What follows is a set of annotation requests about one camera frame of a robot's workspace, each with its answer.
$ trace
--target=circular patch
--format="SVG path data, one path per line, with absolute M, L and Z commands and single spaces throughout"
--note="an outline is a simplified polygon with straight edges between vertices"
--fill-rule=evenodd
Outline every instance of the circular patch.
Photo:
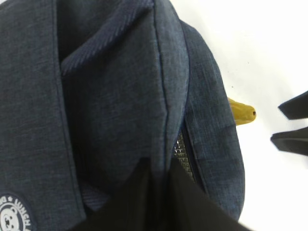
M 34 231 L 30 208 L 13 193 L 0 194 L 0 231 Z

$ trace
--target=yellow object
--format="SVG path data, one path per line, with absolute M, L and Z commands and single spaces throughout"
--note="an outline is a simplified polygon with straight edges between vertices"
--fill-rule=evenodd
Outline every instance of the yellow object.
M 236 125 L 248 124 L 255 120 L 256 111 L 252 106 L 228 98 Z

